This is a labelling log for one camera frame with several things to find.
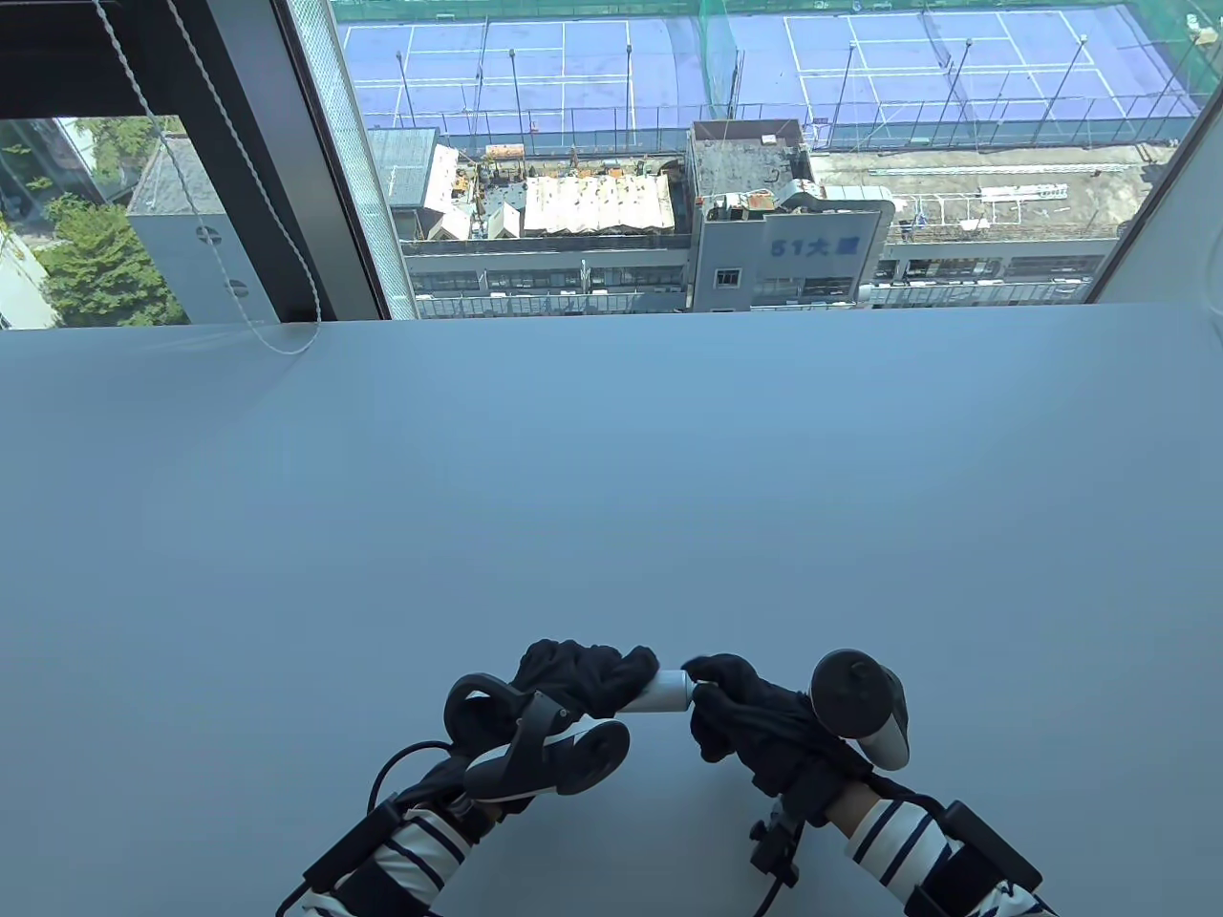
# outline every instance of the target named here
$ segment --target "tennis court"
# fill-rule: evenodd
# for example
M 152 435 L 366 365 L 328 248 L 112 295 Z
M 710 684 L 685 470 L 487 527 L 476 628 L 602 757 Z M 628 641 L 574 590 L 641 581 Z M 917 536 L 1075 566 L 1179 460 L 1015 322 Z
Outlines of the tennis court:
M 832 125 L 1192 119 L 1195 101 L 1124 6 L 733 17 L 740 103 Z M 1080 38 L 1086 42 L 1080 45 Z M 778 48 L 785 53 L 778 54 Z
M 521 106 L 528 132 L 624 131 L 686 127 L 685 106 L 693 109 L 690 121 L 700 117 L 697 39 L 690 23 L 679 24 L 362 24 L 341 29 L 341 39 L 371 127 L 517 134 Z
M 547 148 L 598 133 L 645 149 L 656 128 L 674 147 L 728 101 L 800 120 L 817 144 L 1128 142 L 1184 136 L 1203 101 L 1173 76 L 1180 50 L 1123 5 L 722 23 L 703 60 L 693 18 L 360 23 L 341 39 L 368 126 L 558 141 Z M 711 100 L 714 84 L 736 89 Z

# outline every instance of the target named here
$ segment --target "striped sleeve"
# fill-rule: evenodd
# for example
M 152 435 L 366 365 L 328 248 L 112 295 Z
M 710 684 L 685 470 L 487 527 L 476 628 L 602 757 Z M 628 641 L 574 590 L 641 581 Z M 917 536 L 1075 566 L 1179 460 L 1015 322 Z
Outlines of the striped sleeve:
M 938 823 L 921 806 L 899 800 L 881 800 L 849 839 L 845 852 L 879 880 L 900 904 L 914 889 L 963 847 L 943 834 Z M 1038 896 L 1009 882 L 1000 883 L 972 910 L 969 917 L 1055 917 Z
M 419 902 L 419 912 L 424 913 L 470 853 L 471 845 L 442 816 L 412 809 L 373 858 L 396 885 Z M 339 886 L 344 886 L 344 879 Z M 302 897 L 302 910 L 318 917 L 361 917 L 350 913 L 331 895 L 312 891 Z

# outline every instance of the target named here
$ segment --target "window blind cord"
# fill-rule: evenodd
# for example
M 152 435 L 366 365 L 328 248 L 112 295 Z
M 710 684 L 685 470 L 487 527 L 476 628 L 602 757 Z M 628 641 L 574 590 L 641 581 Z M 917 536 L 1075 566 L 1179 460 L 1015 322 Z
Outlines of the window blind cord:
M 192 215 L 196 218 L 196 223 L 199 224 L 199 236 L 208 246 L 213 253 L 213 258 L 216 262 L 216 267 L 220 269 L 221 276 L 225 278 L 225 289 L 229 291 L 230 298 L 234 304 L 237 306 L 238 313 L 246 322 L 247 328 L 251 333 L 259 340 L 264 347 L 276 353 L 281 353 L 286 357 L 296 357 L 300 353 L 305 353 L 309 350 L 311 345 L 318 339 L 319 330 L 323 326 L 323 303 L 318 295 L 318 285 L 314 282 L 314 274 L 306 263 L 306 258 L 302 256 L 301 249 L 294 242 L 292 236 L 289 235 L 289 230 L 285 229 L 285 224 L 281 221 L 280 215 L 276 213 L 276 208 L 272 204 L 272 198 L 268 196 L 268 190 L 264 187 L 263 181 L 259 179 L 259 172 L 254 168 L 254 163 L 251 161 L 249 154 L 246 152 L 246 147 L 242 145 L 242 141 L 237 134 L 237 130 L 234 127 L 234 122 L 230 119 L 229 111 L 225 109 L 225 104 L 221 101 L 220 95 L 216 92 L 216 87 L 213 84 L 212 77 L 208 75 L 204 62 L 199 59 L 199 51 L 196 49 L 196 43 L 191 40 L 191 34 L 187 32 L 187 26 L 182 21 L 182 16 L 179 15 L 179 7 L 175 6 L 174 0 L 166 0 L 166 5 L 170 9 L 170 15 L 174 16 L 174 21 L 179 27 L 179 32 L 182 34 L 182 40 L 187 44 L 187 50 L 191 53 L 192 60 L 196 62 L 196 67 L 199 70 L 201 76 L 204 78 L 204 83 L 208 87 L 209 94 L 213 97 L 213 101 L 216 103 L 216 109 L 220 111 L 221 117 L 225 120 L 225 126 L 229 128 L 230 137 L 234 138 L 234 143 L 237 145 L 238 152 L 242 154 L 242 161 L 246 163 L 247 170 L 251 172 L 251 177 L 254 179 L 254 185 L 259 191 L 259 196 L 263 198 L 264 205 L 268 208 L 268 213 L 272 214 L 272 219 L 275 221 L 276 227 L 280 230 L 280 235 L 285 237 L 289 247 L 292 249 L 294 256 L 297 258 L 297 263 L 301 265 L 302 271 L 306 274 L 306 280 L 309 282 L 311 296 L 314 300 L 314 333 L 309 336 L 302 346 L 296 350 L 284 350 L 278 347 L 267 337 L 264 337 L 256 324 L 251 320 L 246 309 L 242 307 L 242 301 L 238 298 L 234 290 L 232 280 L 230 279 L 229 270 L 225 269 L 225 262 L 221 259 L 220 252 L 216 251 L 216 243 L 212 241 L 212 234 L 208 231 L 208 226 L 204 224 L 204 218 L 199 213 L 199 208 L 196 207 L 196 201 L 191 196 L 191 188 L 187 187 L 187 179 L 182 174 L 182 166 L 179 164 L 179 158 L 175 155 L 174 149 L 170 147 L 170 141 L 165 136 L 165 130 L 161 127 L 161 122 L 158 121 L 157 115 L 153 114 L 153 109 L 149 106 L 148 99 L 144 97 L 144 90 L 141 88 L 139 81 L 136 78 L 136 73 L 132 71 L 132 65 L 127 60 L 127 55 L 124 53 L 122 45 L 119 43 L 119 35 L 115 34 L 115 28 L 110 23 L 110 17 L 106 15 L 105 9 L 102 5 L 102 0 L 93 0 L 93 7 L 98 12 L 98 18 L 102 20 L 102 26 L 106 31 L 106 35 L 110 38 L 110 46 L 115 49 L 115 54 L 119 56 L 119 62 L 124 67 L 124 72 L 127 75 L 127 82 L 131 83 L 132 90 L 136 93 L 136 98 L 141 103 L 141 108 L 144 109 L 144 115 L 148 117 L 149 123 L 153 125 L 153 130 L 157 132 L 158 142 L 161 149 L 165 150 L 166 158 L 174 165 L 174 171 L 179 176 L 179 185 L 182 186 L 182 193 L 187 199 L 187 207 L 191 208 Z

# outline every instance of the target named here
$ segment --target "tree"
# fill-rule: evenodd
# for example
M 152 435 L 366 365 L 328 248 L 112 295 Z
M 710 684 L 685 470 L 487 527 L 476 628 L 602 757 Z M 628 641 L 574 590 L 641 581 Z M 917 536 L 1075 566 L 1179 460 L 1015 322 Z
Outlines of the tree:
M 38 252 L 43 296 L 68 328 L 182 325 L 187 317 L 121 207 L 65 194 L 46 208 L 56 245 Z
M 159 120 L 163 131 L 182 133 L 182 121 L 177 117 Z M 93 136 L 98 181 L 119 183 L 125 169 L 139 175 L 157 148 L 157 132 L 147 117 L 87 117 L 83 123 Z

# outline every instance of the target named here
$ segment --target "hand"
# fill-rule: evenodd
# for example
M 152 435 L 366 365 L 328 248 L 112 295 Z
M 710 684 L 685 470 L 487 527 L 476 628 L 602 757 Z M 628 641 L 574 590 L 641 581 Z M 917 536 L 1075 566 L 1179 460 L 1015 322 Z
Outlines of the hand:
M 530 693 L 539 691 L 578 718 L 614 716 L 658 674 L 658 659 L 646 647 L 627 655 L 613 647 L 583 647 L 571 639 L 542 639 L 519 661 L 510 685 Z M 475 758 L 514 738 L 514 715 L 492 698 L 473 697 L 461 715 L 448 724 L 455 747 Z
M 862 756 L 821 725 L 806 694 L 764 681 L 746 659 L 697 657 L 684 670 L 708 682 L 692 694 L 691 729 L 701 757 L 718 762 L 737 754 L 768 796 L 786 792 L 817 760 L 846 780 L 871 773 Z

